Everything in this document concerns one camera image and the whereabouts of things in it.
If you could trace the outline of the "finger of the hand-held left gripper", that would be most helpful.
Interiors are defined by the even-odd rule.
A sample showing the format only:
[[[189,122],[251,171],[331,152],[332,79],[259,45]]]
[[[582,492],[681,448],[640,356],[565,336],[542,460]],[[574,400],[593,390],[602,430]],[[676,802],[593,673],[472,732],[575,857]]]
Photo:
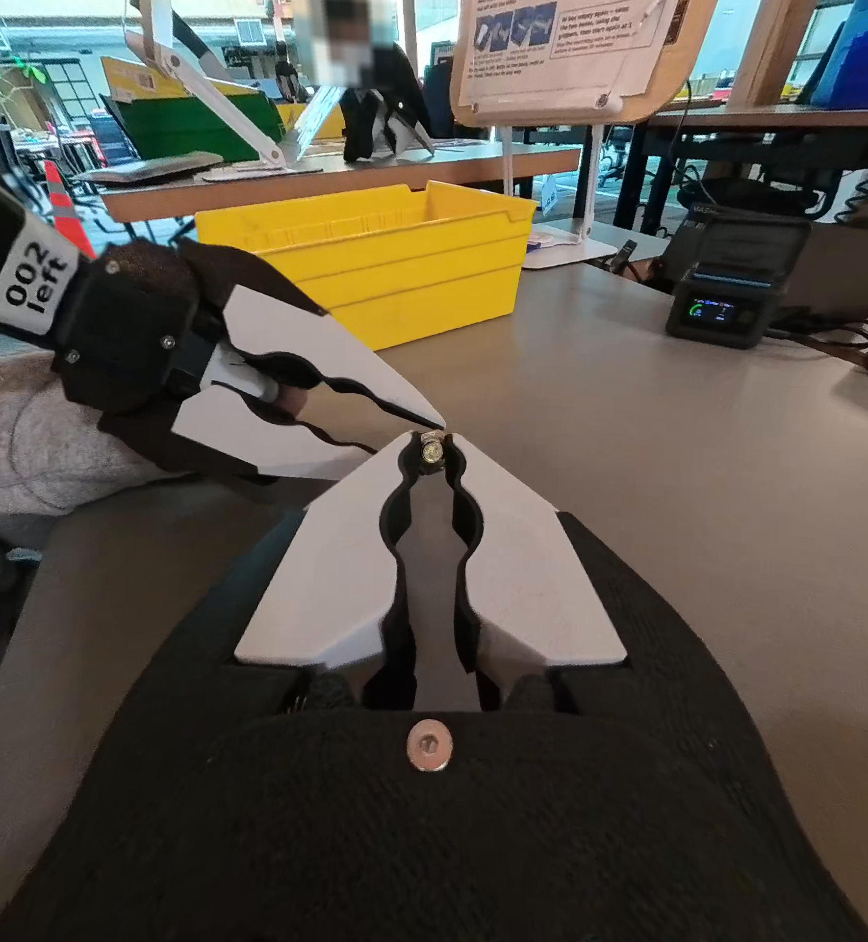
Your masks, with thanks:
[[[325,384],[431,430],[440,413],[412,384],[329,314],[314,314],[250,288],[234,288],[223,310],[225,338],[203,374],[214,383],[272,402],[281,386]]]
[[[375,455],[296,418],[267,417],[261,400],[221,383],[187,398],[171,432],[266,477],[343,478]]]

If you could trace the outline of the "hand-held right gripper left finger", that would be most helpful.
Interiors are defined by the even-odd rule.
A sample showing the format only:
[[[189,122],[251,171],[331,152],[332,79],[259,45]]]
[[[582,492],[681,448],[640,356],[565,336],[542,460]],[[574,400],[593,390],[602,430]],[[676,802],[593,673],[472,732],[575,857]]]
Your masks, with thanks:
[[[398,543],[412,522],[414,435],[312,501],[234,650],[243,664],[335,673],[373,709],[414,705]]]

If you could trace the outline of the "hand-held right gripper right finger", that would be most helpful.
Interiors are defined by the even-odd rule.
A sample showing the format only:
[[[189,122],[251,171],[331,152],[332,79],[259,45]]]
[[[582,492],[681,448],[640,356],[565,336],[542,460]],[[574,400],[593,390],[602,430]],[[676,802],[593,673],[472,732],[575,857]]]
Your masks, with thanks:
[[[558,509],[462,435],[443,447],[465,547],[455,647],[480,708],[498,710],[523,677],[623,664],[626,648]]]

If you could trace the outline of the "yellow plastic bin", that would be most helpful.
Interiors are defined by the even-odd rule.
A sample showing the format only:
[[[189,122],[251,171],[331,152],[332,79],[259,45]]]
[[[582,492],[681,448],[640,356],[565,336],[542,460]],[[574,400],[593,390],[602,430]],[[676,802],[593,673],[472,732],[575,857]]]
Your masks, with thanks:
[[[536,203],[430,181],[196,215],[198,240],[255,254],[373,350],[509,315]]]

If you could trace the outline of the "orange traffic cone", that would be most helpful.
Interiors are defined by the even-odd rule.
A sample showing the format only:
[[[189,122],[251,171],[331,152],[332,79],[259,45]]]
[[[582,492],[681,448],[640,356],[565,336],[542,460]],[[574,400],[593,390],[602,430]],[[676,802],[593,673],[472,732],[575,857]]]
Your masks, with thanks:
[[[44,178],[51,205],[51,216],[54,228],[76,249],[88,259],[95,259],[95,253],[88,238],[87,231],[75,211],[75,205],[68,194],[62,176],[50,158],[42,161]]]

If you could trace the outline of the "grey flat laptop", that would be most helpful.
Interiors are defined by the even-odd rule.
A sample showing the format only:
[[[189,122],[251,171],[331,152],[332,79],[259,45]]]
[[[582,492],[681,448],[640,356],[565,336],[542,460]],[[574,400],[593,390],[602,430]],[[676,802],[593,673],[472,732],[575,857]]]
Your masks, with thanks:
[[[176,157],[160,157],[137,160],[122,165],[85,171],[75,180],[108,187],[155,184],[194,175],[207,171],[224,163],[222,156],[194,151]]]

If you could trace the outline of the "wooden table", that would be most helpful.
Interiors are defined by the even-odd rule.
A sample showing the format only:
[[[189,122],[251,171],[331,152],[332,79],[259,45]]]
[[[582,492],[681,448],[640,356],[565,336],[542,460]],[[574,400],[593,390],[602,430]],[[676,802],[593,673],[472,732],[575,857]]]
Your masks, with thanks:
[[[672,107],[634,127],[613,225],[655,235],[683,164],[785,170],[798,177],[829,177],[818,205],[831,209],[842,177],[868,171],[868,110],[823,110],[804,105]]]
[[[428,182],[490,183],[504,176],[499,143],[469,141],[436,151],[405,152],[401,157],[346,164],[341,156],[305,158],[303,173],[262,178],[215,180],[197,176],[158,184],[101,187],[100,198],[115,222],[192,217],[230,207],[255,206],[296,198],[404,184],[423,189]]]

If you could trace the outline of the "green storage bin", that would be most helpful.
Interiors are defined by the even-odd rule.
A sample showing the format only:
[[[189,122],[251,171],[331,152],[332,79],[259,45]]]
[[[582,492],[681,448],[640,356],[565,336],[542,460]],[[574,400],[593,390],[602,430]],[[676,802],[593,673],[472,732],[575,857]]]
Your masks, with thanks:
[[[158,44],[153,52],[154,60],[146,63],[101,59],[109,100],[142,158],[203,151],[227,164],[287,167],[285,127],[262,90],[207,77],[166,46]]]

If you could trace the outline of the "white board stand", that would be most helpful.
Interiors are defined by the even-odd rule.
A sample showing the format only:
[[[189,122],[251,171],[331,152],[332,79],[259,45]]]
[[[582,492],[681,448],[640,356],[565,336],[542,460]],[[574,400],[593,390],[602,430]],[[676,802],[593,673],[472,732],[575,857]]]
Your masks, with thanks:
[[[525,254],[522,269],[539,271],[564,265],[583,264],[605,253],[614,252],[614,247],[591,238],[594,223],[597,171],[605,140],[603,124],[590,125],[587,129],[590,142],[585,143],[582,157],[588,157],[588,179],[583,203],[583,215],[580,226],[574,233],[565,232],[556,227],[533,226],[530,236],[538,242],[530,242],[533,247]]]

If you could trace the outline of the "black label printer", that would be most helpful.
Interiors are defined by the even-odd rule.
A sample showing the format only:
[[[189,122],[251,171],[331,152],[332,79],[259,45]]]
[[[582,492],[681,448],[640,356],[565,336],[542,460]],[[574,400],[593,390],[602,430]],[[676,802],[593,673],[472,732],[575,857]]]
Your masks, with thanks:
[[[661,257],[671,285],[668,336],[750,349],[781,311],[810,235],[805,218],[693,206]]]

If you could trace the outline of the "wooden instruction board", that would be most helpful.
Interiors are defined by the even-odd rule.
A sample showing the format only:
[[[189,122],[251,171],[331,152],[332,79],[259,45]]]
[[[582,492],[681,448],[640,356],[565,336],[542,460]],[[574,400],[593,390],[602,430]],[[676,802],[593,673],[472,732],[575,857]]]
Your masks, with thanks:
[[[452,110],[476,127],[637,124],[683,88],[716,5],[462,2]]]

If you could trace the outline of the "wooden post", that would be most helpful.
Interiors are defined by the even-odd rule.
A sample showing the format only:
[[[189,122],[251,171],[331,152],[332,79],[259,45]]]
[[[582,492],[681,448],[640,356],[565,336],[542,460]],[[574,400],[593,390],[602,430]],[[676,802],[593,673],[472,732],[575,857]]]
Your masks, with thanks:
[[[724,108],[727,113],[781,102],[783,87],[817,4],[761,2]]]

